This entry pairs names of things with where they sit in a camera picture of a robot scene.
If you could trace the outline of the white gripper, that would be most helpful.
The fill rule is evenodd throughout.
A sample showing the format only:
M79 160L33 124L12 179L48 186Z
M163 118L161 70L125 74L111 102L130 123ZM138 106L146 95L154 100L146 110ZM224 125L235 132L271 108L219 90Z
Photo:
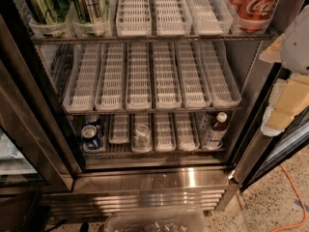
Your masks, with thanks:
M284 34L259 56L267 63L280 63L294 73L278 78L272 87L261 132L276 136L309 105L309 5L304 7Z

